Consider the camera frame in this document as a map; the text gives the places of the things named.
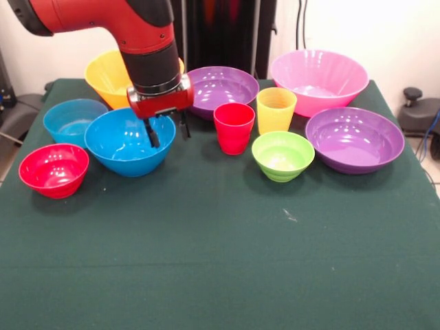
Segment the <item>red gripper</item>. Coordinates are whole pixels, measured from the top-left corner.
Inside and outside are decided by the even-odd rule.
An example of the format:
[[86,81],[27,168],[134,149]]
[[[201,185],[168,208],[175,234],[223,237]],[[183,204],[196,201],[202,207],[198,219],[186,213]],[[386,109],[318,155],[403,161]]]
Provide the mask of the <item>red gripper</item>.
[[186,112],[183,111],[193,106],[194,102],[193,85],[188,74],[181,75],[180,83],[176,88],[165,93],[144,95],[136,91],[134,87],[129,87],[126,91],[126,95],[134,114],[143,120],[152,147],[160,147],[160,139],[155,131],[158,118],[152,117],[170,111],[180,111],[179,127],[182,137],[184,140],[191,137]]

